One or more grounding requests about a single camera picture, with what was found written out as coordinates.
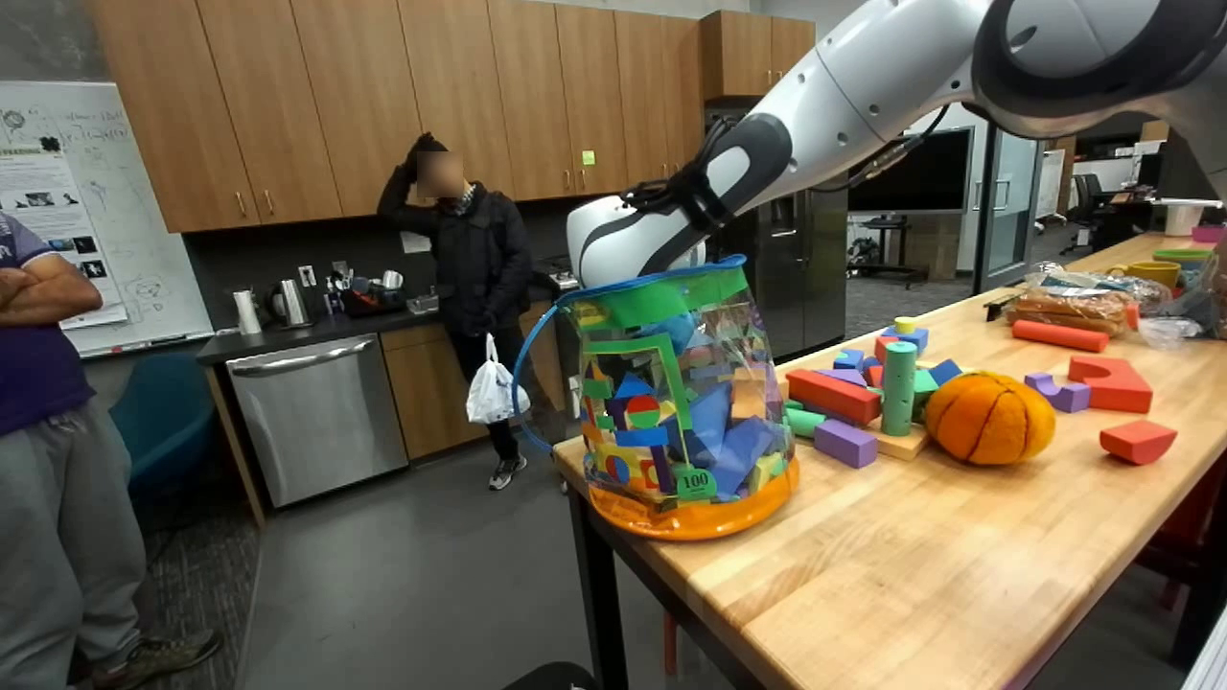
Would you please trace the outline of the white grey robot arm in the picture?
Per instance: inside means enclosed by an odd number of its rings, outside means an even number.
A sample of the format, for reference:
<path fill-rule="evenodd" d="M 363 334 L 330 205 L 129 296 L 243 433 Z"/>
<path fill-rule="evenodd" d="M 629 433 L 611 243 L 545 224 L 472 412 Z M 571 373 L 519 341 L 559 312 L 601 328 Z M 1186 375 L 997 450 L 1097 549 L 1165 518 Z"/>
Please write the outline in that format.
<path fill-rule="evenodd" d="M 1154 116 L 1227 196 L 1227 0 L 862 0 L 671 181 L 575 205 L 571 277 L 681 269 L 743 212 L 851 171 L 945 102 L 1020 137 Z"/>

